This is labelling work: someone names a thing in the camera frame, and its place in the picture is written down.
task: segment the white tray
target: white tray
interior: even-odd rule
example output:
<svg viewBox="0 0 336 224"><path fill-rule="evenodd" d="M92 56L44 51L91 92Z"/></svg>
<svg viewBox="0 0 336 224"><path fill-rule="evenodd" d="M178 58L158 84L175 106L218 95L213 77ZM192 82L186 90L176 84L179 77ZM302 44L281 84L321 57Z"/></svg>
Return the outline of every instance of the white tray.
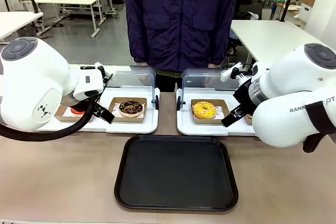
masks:
<svg viewBox="0 0 336 224"><path fill-rule="evenodd" d="M155 95L160 98L159 89L155 89ZM104 120L93 117L92 122L87 123L80 131L88 132L108 132L108 133L136 133L147 134L156 130L159 111L155 110L152 104L152 88L138 86L122 86L120 88L106 88L100 98L99 104L105 108L109 108L114 97L144 97L147 98L146 115L142 123L121 123L112 122L111 124ZM65 129L73 122L60 122L56 118L52 118L46 125L39 128L39 131L58 131Z"/></svg>
<svg viewBox="0 0 336 224"><path fill-rule="evenodd" d="M222 99L225 100L228 109L231 111L239 105L233 97L233 91L215 91L206 88L185 88L185 104L177 111L177 128L185 135L206 135L206 136L255 136L251 125L248 125L245 118L235 122L230 127L224 127L221 124L195 124L191 111L192 99ZM176 101L182 97L182 90L176 92Z"/></svg>

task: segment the jacket sleeve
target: jacket sleeve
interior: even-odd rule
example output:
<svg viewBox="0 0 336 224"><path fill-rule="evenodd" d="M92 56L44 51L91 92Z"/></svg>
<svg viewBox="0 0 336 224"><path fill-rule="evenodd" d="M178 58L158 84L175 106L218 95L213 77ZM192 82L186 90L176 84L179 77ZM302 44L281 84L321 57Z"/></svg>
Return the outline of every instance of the jacket sleeve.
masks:
<svg viewBox="0 0 336 224"><path fill-rule="evenodd" d="M135 62L146 62L148 50L142 0L125 0L125 4L131 56Z"/></svg>
<svg viewBox="0 0 336 224"><path fill-rule="evenodd" d="M235 3L236 0L220 0L216 27L212 34L209 63L219 65L225 57Z"/></svg>

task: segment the gray floor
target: gray floor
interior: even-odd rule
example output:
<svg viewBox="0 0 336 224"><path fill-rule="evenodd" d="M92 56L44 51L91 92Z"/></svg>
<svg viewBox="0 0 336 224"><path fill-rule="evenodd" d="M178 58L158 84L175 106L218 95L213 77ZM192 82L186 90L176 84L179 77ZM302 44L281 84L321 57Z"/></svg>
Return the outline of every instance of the gray floor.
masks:
<svg viewBox="0 0 336 224"><path fill-rule="evenodd" d="M55 15L54 10L47 5L41 8L45 19ZM129 51L124 9L118 19L106 19L95 38L91 38L91 16L85 17L87 19L62 20L64 27L52 28L44 33L44 36L53 35L53 38L45 39L45 42L53 46L69 63L92 64L99 61L104 65L134 64ZM49 19L47 23L50 24L53 20Z"/></svg>

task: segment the yellow donut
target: yellow donut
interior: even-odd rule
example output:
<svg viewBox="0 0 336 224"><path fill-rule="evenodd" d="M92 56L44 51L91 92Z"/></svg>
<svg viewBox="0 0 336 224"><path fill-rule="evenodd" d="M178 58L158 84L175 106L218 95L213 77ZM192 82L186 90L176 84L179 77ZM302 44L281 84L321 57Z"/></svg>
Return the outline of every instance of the yellow donut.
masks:
<svg viewBox="0 0 336 224"><path fill-rule="evenodd" d="M198 102L193 107L194 115L199 119L212 119L216 116L216 107L209 102Z"/></svg>

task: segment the black logo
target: black logo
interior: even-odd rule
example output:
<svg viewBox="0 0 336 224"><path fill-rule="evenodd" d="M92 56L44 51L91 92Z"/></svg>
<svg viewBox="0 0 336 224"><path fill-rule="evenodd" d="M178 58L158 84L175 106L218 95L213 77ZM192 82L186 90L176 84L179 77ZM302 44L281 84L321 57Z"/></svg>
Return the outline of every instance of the black logo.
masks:
<svg viewBox="0 0 336 224"><path fill-rule="evenodd" d="M43 111L43 115L41 116L41 118L43 118L47 114L51 114L50 112L46 111L46 107L47 107L47 104L45 106L40 105L40 107L37 109L37 111L39 111L40 109Z"/></svg>

